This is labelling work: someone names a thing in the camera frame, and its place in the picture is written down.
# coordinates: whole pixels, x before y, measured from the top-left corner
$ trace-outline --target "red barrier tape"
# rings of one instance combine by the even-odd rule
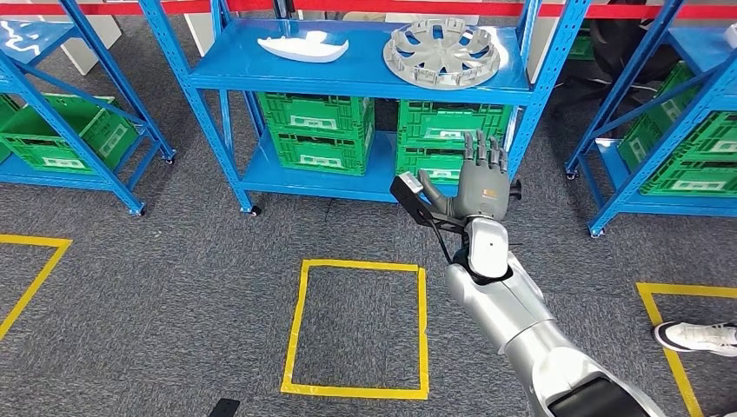
[[[301,10],[374,11],[433,13],[442,15],[481,15],[517,17],[522,13],[522,3],[457,3],[412,2],[397,0],[295,0],[295,8]],[[592,4],[586,17],[593,19],[652,19],[660,6],[636,6],[627,4]],[[558,17],[562,4],[543,4],[541,17]],[[680,19],[737,19],[737,6],[693,5],[683,6]]]
[[[137,2],[125,3],[80,3],[85,15],[142,15]],[[209,0],[185,0],[181,2],[162,2],[168,15],[184,13],[209,13]],[[271,0],[228,0],[231,11],[271,10]],[[54,3],[0,3],[0,15],[64,15],[64,9]]]
[[[164,11],[170,15],[209,12],[209,0],[183,0],[162,2]],[[228,0],[231,11],[271,10],[271,0]],[[522,3],[457,3],[457,2],[412,2],[396,0],[295,0],[301,10],[329,11],[374,11],[433,13],[445,15],[481,15],[517,17],[522,13]],[[141,15],[141,7],[130,3],[81,3],[79,8],[85,15]],[[635,6],[625,4],[592,4],[586,17],[593,19],[651,19],[658,14],[660,6]],[[560,4],[543,4],[541,17],[557,17],[562,12]],[[63,15],[64,11],[53,3],[0,3],[0,15]],[[737,6],[732,5],[686,5],[678,14],[679,19],[737,20]]]

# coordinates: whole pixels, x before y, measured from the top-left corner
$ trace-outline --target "yellow floor tape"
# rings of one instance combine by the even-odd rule
[[[737,298],[737,288],[707,287],[702,285],[637,282],[637,291],[640,292],[640,298],[642,298],[642,302],[645,304],[647,315],[650,316],[653,326],[657,326],[663,322],[661,312],[658,311],[658,306],[655,305],[655,299],[653,298],[655,294]],[[696,399],[696,395],[694,395],[694,389],[691,388],[691,382],[688,381],[686,370],[683,368],[678,354],[665,348],[663,352],[665,352],[668,365],[673,372],[675,385],[678,386],[678,390],[681,391],[681,397],[683,397],[683,401],[686,403],[688,413],[691,417],[704,417],[704,413],[701,411],[699,401]]]
[[[36,278],[34,278],[33,282],[28,286],[28,288],[26,288],[23,296],[21,296],[21,299],[18,300],[16,305],[13,306],[13,309],[8,313],[5,319],[3,319],[3,323],[0,324],[1,341],[3,337],[5,337],[5,335],[8,333],[8,330],[10,330],[10,326],[12,326],[18,316],[21,315],[21,312],[23,312],[25,306],[28,305],[30,299],[33,298],[33,295],[36,294],[36,291],[38,291],[38,289],[41,287],[41,284],[43,284],[43,282],[46,280],[46,277],[49,276],[51,270],[54,269],[56,264],[62,258],[64,252],[66,252],[67,248],[71,245],[71,240],[40,236],[0,235],[0,243],[31,246],[49,246],[52,248],[56,248],[56,251],[54,251],[54,254],[46,262],[46,265],[43,266],[41,272],[36,275]]]
[[[404,271],[417,273],[417,311],[419,313],[420,330],[420,387],[418,389],[402,388],[361,388],[361,387],[327,387],[321,385],[304,385],[292,383],[292,372],[295,367],[297,342],[299,340],[299,329],[302,325],[302,311],[304,301],[307,297],[307,279],[311,267],[336,267],[336,268],[360,268],[380,269],[388,271]],[[417,265],[403,263],[370,262],[370,261],[342,261],[336,259],[305,259],[302,261],[300,272],[299,295],[295,306],[295,318],[289,335],[289,347],[287,349],[287,360],[284,365],[284,377],[282,380],[282,392],[292,394],[323,395],[334,397],[359,397],[359,398],[384,398],[394,400],[426,400],[429,392],[429,370],[428,370],[428,337],[426,330],[428,326],[428,305],[425,289],[425,269]]]

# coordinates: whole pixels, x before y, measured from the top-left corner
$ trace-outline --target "black object on floor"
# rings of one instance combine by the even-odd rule
[[[215,408],[209,412],[209,417],[233,417],[241,406],[239,400],[231,400],[230,398],[221,398]]]

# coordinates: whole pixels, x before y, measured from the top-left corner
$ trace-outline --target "gray carpet floor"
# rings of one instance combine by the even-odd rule
[[[242,402],[238,416],[528,415],[510,366],[450,300],[429,230],[393,204],[296,195],[254,193],[263,215],[239,213],[148,26],[119,20],[124,35],[113,55],[180,154],[173,166],[153,163],[141,180],[145,217],[131,217],[108,193],[0,184],[0,231],[74,241],[0,341],[0,415],[205,416],[222,397]],[[186,23],[172,23],[194,62]],[[59,53],[41,68],[94,94],[116,94],[100,69],[81,77]],[[582,70],[591,64],[566,68]],[[519,173],[525,197],[506,226],[571,339],[668,415],[686,416],[634,284],[737,287],[737,222],[621,215],[592,240],[590,192],[584,181],[568,182],[561,165],[593,107],[543,117]],[[234,119],[245,163],[256,139],[241,104]],[[49,255],[0,244],[3,315]],[[427,400],[280,393],[301,261],[323,257],[427,269]],[[311,271],[293,381],[417,388],[416,291],[408,273]],[[737,300],[655,300],[666,320],[737,319]],[[737,362],[682,360],[705,415],[737,410]]]

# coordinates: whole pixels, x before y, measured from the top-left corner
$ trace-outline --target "green plastic crate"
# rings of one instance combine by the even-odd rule
[[[256,93],[270,131],[343,138],[365,132],[374,122],[374,99]]]
[[[424,169],[435,183],[457,184],[462,164],[463,149],[397,148],[397,175],[409,171],[417,176]]]
[[[635,169],[662,136],[663,132],[652,119],[641,117],[625,134],[617,149],[627,167]],[[737,112],[713,112],[669,158],[686,162],[737,162]]]
[[[503,141],[511,113],[511,106],[401,100],[397,145],[463,149],[463,132],[478,129]]]
[[[20,109],[18,103],[13,101],[7,94],[0,94],[0,126],[7,123]],[[12,152],[7,146],[0,142],[0,162],[10,156]]]
[[[658,89],[658,93],[655,95],[655,97],[660,96],[666,91],[675,88],[679,84],[682,84],[693,77],[694,73],[691,72],[691,70],[688,68],[688,66],[686,66],[684,62],[677,63],[671,73],[668,74],[666,81],[664,81],[661,87]],[[690,89],[687,89],[686,91],[680,93],[678,96],[675,96],[670,100],[661,103],[660,106],[655,106],[654,108],[648,110],[645,115],[653,119],[661,132],[665,132],[666,130],[668,130],[668,128],[670,128],[675,119],[677,119],[678,116],[681,115],[683,110],[686,109],[691,100],[696,97],[696,94],[698,92],[699,86],[694,86]]]
[[[644,195],[737,196],[737,162],[665,161],[640,188]]]
[[[334,138],[271,131],[283,167],[345,175],[364,175],[374,139],[374,125],[362,136]]]
[[[627,130],[617,150],[627,167],[635,169],[661,136],[663,132],[658,125],[653,122],[653,119],[644,115]]]
[[[138,136],[127,119],[81,97],[60,94],[44,94],[44,97],[110,168],[120,162]],[[98,98],[115,103],[113,97]],[[95,174],[31,106],[18,110],[0,129],[0,141],[33,169]]]
[[[685,161],[737,162],[737,112],[715,111],[671,156]]]
[[[568,59],[574,61],[594,60],[594,44],[591,42],[591,35],[589,35],[590,24],[591,22],[588,19],[583,20],[578,35],[574,39],[574,44],[571,45],[571,50],[568,52]]]

